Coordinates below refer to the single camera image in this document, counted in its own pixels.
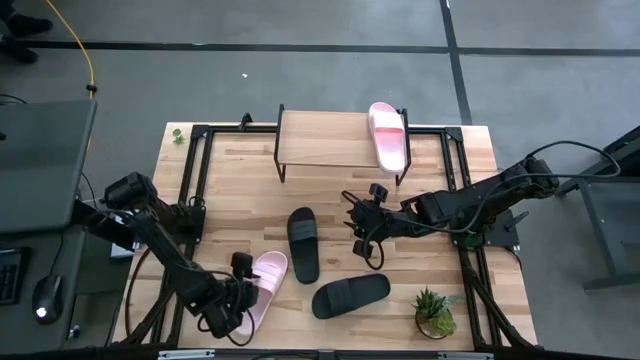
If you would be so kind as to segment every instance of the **yellow cable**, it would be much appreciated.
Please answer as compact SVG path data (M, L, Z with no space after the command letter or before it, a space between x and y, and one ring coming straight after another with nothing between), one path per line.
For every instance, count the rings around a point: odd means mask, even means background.
M64 24L64 26L66 26L67 30L69 30L69 32L71 33L71 36L73 36L73 38L78 43L78 46L80 47L80 50L82 50L82 54L84 54L84 58L87 60L87 65L89 65L89 86L91 86L91 88L92 88L92 89L87 89L87 90L89 90L89 99L93 99L93 95L94 95L94 91L95 91L95 83L93 81L93 64L91 63L91 59L89 58L89 54L87 54L87 50L85 50L84 45L82 45L82 41L80 41L80 39L78 38L76 33L73 32L73 29L71 28L71 26L69 26L69 24L67 24L67 21L64 19L62 14L60 14L58 9L56 9L56 7L51 3L50 0L46 0L46 2L47 2L47 4L49 4L49 6L53 10L53 12L56 13L56 15L58 15L58 19L60 19L60 21Z

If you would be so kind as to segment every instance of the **shoe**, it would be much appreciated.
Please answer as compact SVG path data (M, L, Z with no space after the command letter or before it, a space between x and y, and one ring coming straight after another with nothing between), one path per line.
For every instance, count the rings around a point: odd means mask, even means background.
M47 19L36 19L20 14L13 15L7 21L7 27L15 37L40 34L53 28L53 23Z
M38 54L8 36L0 39L0 52L23 64L33 64L38 60Z

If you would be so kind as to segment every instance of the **black metal frame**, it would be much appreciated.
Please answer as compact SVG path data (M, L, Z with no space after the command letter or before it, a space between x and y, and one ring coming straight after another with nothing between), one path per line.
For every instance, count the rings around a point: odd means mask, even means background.
M400 186L402 180L404 180L404 176L407 175L407 172L411 167L411 141L409 139L409 114L407 113L407 109L396 109L396 112L402 115L404 121L405 154L407 156L407 165L405 165L402 174L395 176L396 186ZM284 113L284 104L280 104L280 107L278 108L278 121L276 123L276 147L273 152L273 161L276 163L276 169L278 170L278 177L280 178L280 182L284 184L284 180L287 174L287 165L280 164L280 160L278 160L278 153L280 151L280 129L282 127L282 113Z
M275 133L276 134L276 143L275 143L275 151L274 151L274 160L276 161L276 166L278 168L278 175L281 177L284 176L286 171L286 167L283 167L280 170L279 163L277 162L278 156L278 143L279 143L279 129L280 129L280 119L282 116L282 112L284 111L284 105L280 105L279 107L279 115L278 115L278 123L274 125L253 125L250 124L252 122L251 116L249 114L245 114L242 119L242 122L239 125L194 125L191 131L189 149L187 152L187 158L185 162L184 174L182 178L182 184L180 186L180 195L178 201L180 203L185 203L187 201L187 194L189 192L189 184L191 182L191 176L193 172L193 165L195 162L195 155L197 151L198 142L200 139L205 139L204 144L204 152L202 155L202 163L200 166L200 173L198 175L198 182L196 186L195 197L203 199L205 194L205 184L207 181L208 171L209 171L209 163L211 160L211 150L213 148L213 138L216 133ZM405 129L407 134L407 139L409 134L412 135L434 135L437 136L440 140L440 144L442 147L442 156L444 160L445 167L445 176L447 179L447 186L450 191L456 190L457 185L455 181L455 174L453 170L453 160L451 158L451 151L449 149L449 145L451 141L454 141L456 152L458 155L458 160L460 162L460 171L463 180L463 186L471 185L471 176L469 173L469 167L467 163L467 157L464 149L464 139L462 136L462 129L460 127L426 127L426 126L416 126L410 127L408 125L408 118L406 116L406 109L403 109L400 113L405 115ZM410 144L407 143L407 154L410 154ZM188 259L193 259L195 254L196 244L186 245L185 247L185 256ZM489 280L489 272L488 266L486 262L486 256L484 250L482 248L475 251L476 259L478 264L478 270L480 274L480 279L482 284L487 290L487 293L491 297L491 283ZM458 254L460 256L461 261L461 271L463 277L463 284L465 289L465 294L467 298L467 311L469 315L469 322L471 325L471 332L473 337L473 345L474 348L479 348L481 346L486 346L486 343L482 337L482 332L480 328L480 319L478 316L478 309L475 301L475 293L473 287L471 285L471 277L474 275L469 273L470 267L465 267L465 261L468 262L468 250L463 247L458 247ZM166 272L163 275L162 286L160 290L160 294L165 294L168 290L169 279L166 276ZM171 330L169 336L167 338L167 343L178 346L178 340L180 336L180 331L182 328L182 316L184 314L184 308L181 304L176 304L173 320L171 324ZM164 323L164 313L158 318L156 323L154 324L151 336L151 343L159 343L160 337L162 334L162 325ZM496 325L493 317L489 315L489 325L491 329L491 344L492 345L501 345L501 337L498 326ZM246 352L248 350L237 349L237 353L241 354L242 352ZM380 354L379 351L364 351L359 352L359 354ZM433 351L418 351L418 352L399 352L404 355L414 354L416 356L433 356L437 354Z

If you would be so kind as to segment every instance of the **potted plant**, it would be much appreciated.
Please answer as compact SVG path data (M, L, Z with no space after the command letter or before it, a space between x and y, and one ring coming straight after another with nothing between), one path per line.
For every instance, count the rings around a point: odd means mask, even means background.
M420 332L431 339L444 339L456 330L456 322L449 310L453 302L458 302L460 296L440 296L438 293L425 288L416 296L415 321Z

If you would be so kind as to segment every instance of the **desk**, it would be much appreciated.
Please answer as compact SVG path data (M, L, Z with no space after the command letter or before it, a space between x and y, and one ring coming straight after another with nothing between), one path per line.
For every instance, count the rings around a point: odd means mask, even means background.
M173 143L172 132L190 134L191 123L169 123L165 129L153 182L168 203L178 198L188 144ZM462 127L472 181L496 173L487 127ZM235 251L255 258L269 250L289 254L286 222L293 210L308 206L316 214L319 235L320 278L302 285L289 269L261 328L248 347L292 349L362 350L472 350L467 310L453 306L458 324L453 336L434 341L415 328L411 302L425 285L442 294L464 293L457 251L445 234L420 239L389 239L383 242L385 266L391 294L384 300L354 312L318 320L311 313L311 299L327 282L370 273L362 258L351 253L353 237L345 213L349 203L342 190L368 197L369 185L379 182L389 189L387 206L397 208L402 199L427 191L446 189L440 142L430 136L412 135L412 166L402 185L382 177L376 168L297 166L287 170L280 183L273 166L273 134L216 134L205 191L207 218L203 241L195 261L208 270L229 271ZM196 156L194 174L199 171L202 144ZM191 189L195 189L192 179ZM513 325L535 343L535 332L518 263L503 249L487 248L495 299ZM134 264L139 258L136 255ZM158 295L162 266L149 256L141 267L131 300L132 323L137 324ZM483 335L489 339L486 311L478 307ZM165 329L171 322L165 317ZM197 330L197 319L185 313L179 346L183 348L234 347L227 339L215 339ZM120 313L114 340L124 338L124 316Z

